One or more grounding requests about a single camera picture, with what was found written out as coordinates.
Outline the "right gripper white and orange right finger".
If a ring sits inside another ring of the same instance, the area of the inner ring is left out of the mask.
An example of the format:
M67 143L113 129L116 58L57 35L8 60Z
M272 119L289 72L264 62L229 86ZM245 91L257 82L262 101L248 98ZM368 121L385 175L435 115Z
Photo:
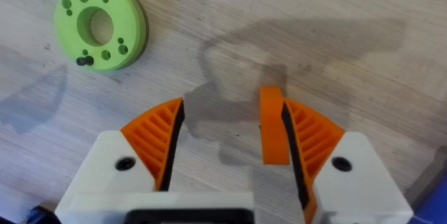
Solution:
M413 210L368 138L310 107L281 111L306 223L408 223Z

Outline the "right gripper white and orange left finger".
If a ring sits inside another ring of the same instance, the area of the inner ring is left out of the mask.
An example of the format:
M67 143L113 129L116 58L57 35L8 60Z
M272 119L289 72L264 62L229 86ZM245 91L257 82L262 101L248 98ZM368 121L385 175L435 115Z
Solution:
M67 194L167 191L184 102L175 98L99 134Z

